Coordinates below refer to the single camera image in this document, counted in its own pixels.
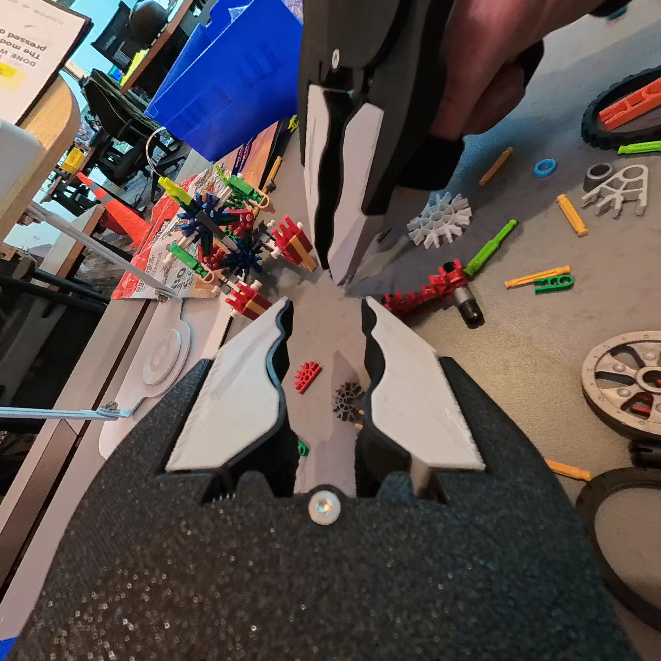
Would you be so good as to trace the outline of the short orange rod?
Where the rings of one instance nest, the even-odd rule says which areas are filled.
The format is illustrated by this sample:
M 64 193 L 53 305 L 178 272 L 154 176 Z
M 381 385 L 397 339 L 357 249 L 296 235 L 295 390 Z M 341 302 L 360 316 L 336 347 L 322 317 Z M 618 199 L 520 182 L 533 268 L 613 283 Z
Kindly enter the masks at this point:
M 571 266 L 562 266 L 554 269 L 545 270 L 542 272 L 537 272 L 523 277 L 517 277 L 511 280 L 505 281 L 504 285 L 507 289 L 521 287 L 528 284 L 533 284 L 536 280 L 542 280 L 550 277 L 564 276 L 569 275 L 572 272 Z
M 583 483 L 589 483 L 593 479 L 590 471 L 583 470 L 571 465 L 566 465 L 557 461 L 552 461 L 550 459 L 545 459 L 545 462 L 550 470 L 556 475 Z
M 508 161 L 508 159 L 511 157 L 512 153 L 514 151 L 513 147 L 507 147 L 502 154 L 497 158 L 497 160 L 493 163 L 493 165 L 484 173 L 482 178 L 478 182 L 478 186 L 483 187 L 486 186 L 492 179 L 493 177 L 497 174 L 497 172 L 503 167 L 504 163 Z
M 556 201 L 558 203 L 558 207 L 563 212 L 570 226 L 573 228 L 574 233 L 578 237 L 584 237 L 588 235 L 588 227 L 566 194 L 558 195 Z

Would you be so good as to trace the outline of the grey cylindrical spacer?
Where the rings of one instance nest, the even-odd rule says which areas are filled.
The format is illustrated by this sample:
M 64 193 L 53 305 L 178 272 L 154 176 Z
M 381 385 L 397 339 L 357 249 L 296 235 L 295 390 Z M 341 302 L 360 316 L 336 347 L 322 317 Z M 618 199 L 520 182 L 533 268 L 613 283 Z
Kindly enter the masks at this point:
M 614 174 L 613 165 L 610 162 L 599 162 L 591 165 L 584 175 L 584 192 L 590 192 L 607 181 Z

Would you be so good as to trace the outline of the blue plastic storage bin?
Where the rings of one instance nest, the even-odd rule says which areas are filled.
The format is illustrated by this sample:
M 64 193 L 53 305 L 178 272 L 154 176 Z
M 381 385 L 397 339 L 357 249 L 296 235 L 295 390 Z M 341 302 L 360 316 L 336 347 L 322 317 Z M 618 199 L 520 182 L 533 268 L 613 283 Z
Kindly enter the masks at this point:
M 290 1 L 217 1 L 145 115 L 215 161 L 297 111 L 303 23 Z

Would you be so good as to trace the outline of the white triangular connector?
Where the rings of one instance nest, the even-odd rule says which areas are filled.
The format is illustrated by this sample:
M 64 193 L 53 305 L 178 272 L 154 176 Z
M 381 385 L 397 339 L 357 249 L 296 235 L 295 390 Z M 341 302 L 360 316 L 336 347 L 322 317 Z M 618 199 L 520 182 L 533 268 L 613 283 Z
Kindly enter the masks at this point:
M 617 219 L 626 206 L 636 216 L 643 216 L 647 209 L 648 192 L 648 167 L 628 165 L 584 194 L 582 208 L 592 206 L 597 216 L 608 211 L 612 218 Z

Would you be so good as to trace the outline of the orange ladder connector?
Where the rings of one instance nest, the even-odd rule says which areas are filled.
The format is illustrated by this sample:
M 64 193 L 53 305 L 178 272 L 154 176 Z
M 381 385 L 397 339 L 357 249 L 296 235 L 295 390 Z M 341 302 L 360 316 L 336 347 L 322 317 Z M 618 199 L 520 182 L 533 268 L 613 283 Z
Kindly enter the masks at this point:
M 660 78 L 599 112 L 607 131 L 618 128 L 660 106 Z

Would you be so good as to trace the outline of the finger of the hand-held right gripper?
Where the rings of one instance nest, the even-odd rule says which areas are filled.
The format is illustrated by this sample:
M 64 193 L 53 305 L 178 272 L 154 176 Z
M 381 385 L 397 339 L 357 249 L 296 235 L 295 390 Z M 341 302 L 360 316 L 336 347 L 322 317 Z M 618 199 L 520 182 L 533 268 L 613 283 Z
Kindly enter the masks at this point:
M 326 211 L 332 221 L 327 251 L 330 275 L 336 284 L 350 279 L 377 231 L 383 216 L 363 210 L 369 176 L 384 112 L 370 103 L 357 109 L 350 101 L 327 101 L 330 136 L 325 156 L 328 185 Z
M 350 101 L 354 109 L 353 91 L 326 88 L 311 84 L 305 96 L 307 116 L 302 137 L 302 164 L 305 198 L 312 244 L 323 269 L 329 270 L 327 251 L 332 240 L 332 221 L 326 211 L 328 185 L 325 183 L 325 156 L 330 136 L 330 114 L 327 101 Z

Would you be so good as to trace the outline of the white snowflake connector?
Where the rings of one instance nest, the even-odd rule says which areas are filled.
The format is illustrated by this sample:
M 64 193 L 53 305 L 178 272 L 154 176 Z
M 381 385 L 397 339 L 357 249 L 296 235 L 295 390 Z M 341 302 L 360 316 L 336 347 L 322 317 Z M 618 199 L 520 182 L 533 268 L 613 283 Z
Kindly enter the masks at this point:
M 422 213 L 407 224 L 408 237 L 424 248 L 438 248 L 441 243 L 453 243 L 469 226 L 472 210 L 469 201 L 461 194 L 452 196 L 433 193 Z

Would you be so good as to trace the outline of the small red connector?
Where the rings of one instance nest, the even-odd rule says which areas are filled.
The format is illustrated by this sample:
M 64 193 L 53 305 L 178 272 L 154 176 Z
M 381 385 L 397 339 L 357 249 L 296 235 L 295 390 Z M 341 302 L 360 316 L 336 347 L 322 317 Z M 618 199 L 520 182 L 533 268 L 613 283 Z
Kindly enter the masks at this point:
M 644 378 L 638 388 L 638 392 L 627 401 L 624 409 L 633 415 L 649 418 L 654 411 L 660 411 L 660 380 Z
M 322 367 L 316 361 L 307 361 L 303 363 L 295 372 L 294 376 L 294 387 L 296 392 L 301 395 L 306 392 L 321 371 Z

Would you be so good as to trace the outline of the black ball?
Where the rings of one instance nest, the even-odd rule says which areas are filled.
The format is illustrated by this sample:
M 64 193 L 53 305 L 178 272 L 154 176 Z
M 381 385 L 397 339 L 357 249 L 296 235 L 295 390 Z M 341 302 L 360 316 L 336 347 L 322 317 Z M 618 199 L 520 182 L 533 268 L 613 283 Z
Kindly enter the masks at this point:
M 157 1 L 139 1 L 129 15 L 129 27 L 136 35 L 158 35 L 168 23 L 168 11 Z

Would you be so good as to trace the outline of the white plastic device box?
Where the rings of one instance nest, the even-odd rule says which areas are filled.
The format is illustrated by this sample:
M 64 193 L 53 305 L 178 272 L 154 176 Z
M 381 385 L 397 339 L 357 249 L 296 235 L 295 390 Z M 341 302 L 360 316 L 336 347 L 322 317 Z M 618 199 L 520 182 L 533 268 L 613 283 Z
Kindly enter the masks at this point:
M 37 137 L 1 120 L 1 216 L 19 195 L 44 153 Z

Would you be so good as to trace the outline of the dark grey snowflake connector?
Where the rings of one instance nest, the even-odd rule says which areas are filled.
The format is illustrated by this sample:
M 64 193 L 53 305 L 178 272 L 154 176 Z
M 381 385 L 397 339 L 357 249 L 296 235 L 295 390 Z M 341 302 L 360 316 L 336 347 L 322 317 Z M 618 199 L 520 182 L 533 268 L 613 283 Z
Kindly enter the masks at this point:
M 333 413 L 343 422 L 352 423 L 353 411 L 363 410 L 365 392 L 359 383 L 350 381 L 341 385 L 335 391 Z

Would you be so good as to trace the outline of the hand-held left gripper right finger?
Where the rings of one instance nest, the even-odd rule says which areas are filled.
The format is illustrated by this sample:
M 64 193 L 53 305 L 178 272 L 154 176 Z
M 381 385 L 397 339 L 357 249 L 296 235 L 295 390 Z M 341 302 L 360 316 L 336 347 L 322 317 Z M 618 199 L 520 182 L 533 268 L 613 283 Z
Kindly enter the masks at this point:
M 373 498 L 402 473 L 415 496 L 437 475 L 486 476 L 473 430 L 442 357 L 374 298 L 361 302 L 369 387 L 360 431 L 360 497 Z

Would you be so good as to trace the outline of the red printed toy package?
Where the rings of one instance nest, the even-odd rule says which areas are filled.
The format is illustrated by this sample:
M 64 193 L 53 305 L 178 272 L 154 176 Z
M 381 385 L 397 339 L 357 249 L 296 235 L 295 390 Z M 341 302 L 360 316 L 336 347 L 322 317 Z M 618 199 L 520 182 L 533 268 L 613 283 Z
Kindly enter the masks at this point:
M 224 174 L 230 175 L 236 155 L 237 151 L 231 152 L 207 170 L 180 183 L 180 187 L 190 195 L 198 192 L 219 194 L 223 183 L 217 167 L 220 167 Z M 162 195 L 153 208 L 149 233 L 136 250 L 132 264 L 176 291 L 181 299 L 214 298 L 211 287 L 203 284 L 181 261 L 176 260 L 172 266 L 165 266 L 163 263 L 169 254 L 170 244 L 183 237 L 178 229 L 181 222 L 178 214 L 181 212 L 180 206 L 168 194 Z

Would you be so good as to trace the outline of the person's right hand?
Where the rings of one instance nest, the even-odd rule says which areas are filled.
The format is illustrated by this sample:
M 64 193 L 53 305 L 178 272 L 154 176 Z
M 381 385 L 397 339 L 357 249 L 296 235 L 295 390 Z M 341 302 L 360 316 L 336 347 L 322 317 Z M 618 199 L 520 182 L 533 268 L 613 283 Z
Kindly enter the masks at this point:
M 443 35 L 447 78 L 430 127 L 455 141 L 482 134 L 525 95 L 517 58 L 551 32 L 592 14 L 606 17 L 626 1 L 456 1 Z

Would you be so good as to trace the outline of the black rubber tyre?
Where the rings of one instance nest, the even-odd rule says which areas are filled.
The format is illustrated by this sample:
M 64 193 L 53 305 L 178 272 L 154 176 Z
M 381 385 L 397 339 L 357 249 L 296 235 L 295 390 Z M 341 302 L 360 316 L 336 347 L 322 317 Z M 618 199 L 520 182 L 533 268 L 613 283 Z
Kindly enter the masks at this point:
M 596 516 L 610 496 L 629 489 L 660 490 L 660 470 L 626 467 L 607 471 L 587 482 L 576 500 L 576 511 L 582 517 L 601 577 L 610 594 L 632 615 L 647 626 L 660 631 L 660 608 L 630 588 L 613 570 L 604 556 L 596 533 Z
M 581 136 L 585 143 L 601 150 L 617 150 L 622 145 L 638 144 L 660 139 L 660 108 L 656 108 L 632 122 L 634 128 L 621 127 L 607 131 L 599 112 L 620 101 L 626 95 L 637 91 L 646 84 L 660 77 L 660 66 L 642 70 L 637 74 L 623 78 L 618 83 L 603 91 L 586 108 L 582 123 Z

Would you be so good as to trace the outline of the long wooden workbench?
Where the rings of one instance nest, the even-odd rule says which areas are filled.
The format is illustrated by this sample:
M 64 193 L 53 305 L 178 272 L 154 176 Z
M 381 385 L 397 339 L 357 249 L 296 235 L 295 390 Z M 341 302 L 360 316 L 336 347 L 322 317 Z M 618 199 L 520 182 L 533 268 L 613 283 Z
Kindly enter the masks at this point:
M 137 85 L 139 78 L 144 74 L 151 62 L 153 62 L 154 58 L 166 46 L 180 23 L 185 19 L 186 15 L 192 11 L 195 3 L 196 1 L 175 2 L 171 15 L 169 15 L 169 20 L 161 30 L 159 36 L 155 39 L 142 60 L 129 72 L 130 75 L 127 75 L 122 79 L 120 87 L 122 94 L 127 95 L 128 91 Z

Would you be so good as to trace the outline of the multicoloured construction toy model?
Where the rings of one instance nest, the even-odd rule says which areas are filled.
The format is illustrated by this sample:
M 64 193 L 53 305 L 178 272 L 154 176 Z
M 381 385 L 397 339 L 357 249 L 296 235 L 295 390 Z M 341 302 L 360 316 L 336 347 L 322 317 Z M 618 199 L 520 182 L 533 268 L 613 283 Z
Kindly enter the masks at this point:
M 162 263 L 165 268 L 184 264 L 216 295 L 226 287 L 231 316 L 253 321 L 272 304 L 260 293 L 260 282 L 248 283 L 249 276 L 260 274 L 262 261 L 268 257 L 283 258 L 313 272 L 317 269 L 313 245 L 303 224 L 289 216 L 270 221 L 263 232 L 256 213 L 273 210 L 269 195 L 242 176 L 227 177 L 221 169 L 218 174 L 223 184 L 218 195 L 190 194 L 169 178 L 159 177 L 159 184 L 181 210 L 177 216 L 181 237 L 169 245 Z

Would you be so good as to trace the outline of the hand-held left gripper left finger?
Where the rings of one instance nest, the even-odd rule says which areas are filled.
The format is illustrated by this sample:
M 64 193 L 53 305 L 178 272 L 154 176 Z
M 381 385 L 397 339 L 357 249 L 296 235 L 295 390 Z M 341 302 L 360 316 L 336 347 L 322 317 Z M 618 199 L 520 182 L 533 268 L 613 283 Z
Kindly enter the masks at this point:
M 293 303 L 274 303 L 216 354 L 165 471 L 211 473 L 232 494 L 249 471 L 261 473 L 276 497 L 295 485 L 295 434 L 282 381 Z

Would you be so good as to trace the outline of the black furniture frame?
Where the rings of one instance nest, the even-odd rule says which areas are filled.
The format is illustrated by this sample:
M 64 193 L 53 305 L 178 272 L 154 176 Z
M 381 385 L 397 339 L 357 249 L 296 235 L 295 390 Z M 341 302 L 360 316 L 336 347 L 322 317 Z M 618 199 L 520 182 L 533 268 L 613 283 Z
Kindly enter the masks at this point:
M 79 280 L 1 260 L 1 406 L 54 406 L 110 298 Z

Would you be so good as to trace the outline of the printed instruction sheet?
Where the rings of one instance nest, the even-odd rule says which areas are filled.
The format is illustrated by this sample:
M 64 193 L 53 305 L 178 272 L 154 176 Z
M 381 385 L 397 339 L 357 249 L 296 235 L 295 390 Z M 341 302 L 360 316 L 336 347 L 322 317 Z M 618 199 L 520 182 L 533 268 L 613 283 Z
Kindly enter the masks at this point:
M 53 1 L 1 2 L 1 120 L 28 116 L 92 26 Z

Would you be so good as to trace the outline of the orange traffic cone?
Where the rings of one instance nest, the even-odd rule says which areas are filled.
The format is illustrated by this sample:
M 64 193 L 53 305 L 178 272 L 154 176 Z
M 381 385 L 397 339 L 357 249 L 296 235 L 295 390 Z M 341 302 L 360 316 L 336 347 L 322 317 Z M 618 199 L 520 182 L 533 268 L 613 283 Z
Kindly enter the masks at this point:
M 96 184 L 83 173 L 77 173 L 76 177 L 95 194 L 98 201 L 104 206 L 104 213 L 111 219 L 111 224 L 106 225 L 106 227 L 112 231 L 121 228 L 119 234 L 131 238 L 131 247 L 137 248 L 142 244 L 149 233 L 149 223 L 132 208 L 113 197 L 109 191 Z

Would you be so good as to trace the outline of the silver wheel hub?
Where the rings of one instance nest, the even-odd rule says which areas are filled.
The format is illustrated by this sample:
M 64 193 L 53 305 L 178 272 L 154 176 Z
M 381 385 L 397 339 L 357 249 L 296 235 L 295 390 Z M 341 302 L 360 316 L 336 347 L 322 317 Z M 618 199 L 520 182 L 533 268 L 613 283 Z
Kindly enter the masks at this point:
M 624 409 L 644 378 L 660 380 L 660 331 L 636 331 L 604 340 L 583 362 L 583 394 L 608 425 L 630 438 L 660 441 L 660 411 L 649 418 Z

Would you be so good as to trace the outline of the red connector and shaft assembly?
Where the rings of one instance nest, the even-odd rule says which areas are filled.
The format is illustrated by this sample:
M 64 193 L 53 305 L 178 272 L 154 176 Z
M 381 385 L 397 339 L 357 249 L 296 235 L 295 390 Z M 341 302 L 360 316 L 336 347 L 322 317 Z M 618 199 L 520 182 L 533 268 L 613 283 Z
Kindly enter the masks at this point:
M 469 327 L 484 323 L 484 315 L 472 293 L 459 260 L 446 262 L 419 292 L 386 294 L 382 305 L 402 321 L 451 300 Z

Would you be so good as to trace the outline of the black office chair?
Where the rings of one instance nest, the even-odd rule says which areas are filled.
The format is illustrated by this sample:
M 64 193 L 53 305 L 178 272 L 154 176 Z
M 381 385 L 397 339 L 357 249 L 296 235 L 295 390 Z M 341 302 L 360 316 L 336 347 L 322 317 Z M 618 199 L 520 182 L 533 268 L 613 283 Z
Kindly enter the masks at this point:
M 81 89 L 103 131 L 114 141 L 130 146 L 127 153 L 102 157 L 97 167 L 118 186 L 125 185 L 138 172 L 144 173 L 152 179 L 151 201 L 155 202 L 159 177 L 186 159 L 183 142 L 145 114 L 146 106 L 140 97 L 132 92 L 122 94 L 120 85 L 104 72 L 92 70 Z

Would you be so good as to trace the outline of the orange printed booklet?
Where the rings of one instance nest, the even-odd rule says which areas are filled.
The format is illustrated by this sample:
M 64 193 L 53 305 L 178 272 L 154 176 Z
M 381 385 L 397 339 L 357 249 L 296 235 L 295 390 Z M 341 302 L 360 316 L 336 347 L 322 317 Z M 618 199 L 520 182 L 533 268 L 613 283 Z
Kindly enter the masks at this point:
M 253 188 L 260 187 L 281 124 L 281 121 L 274 123 L 251 141 L 229 153 L 228 173 L 242 175 Z

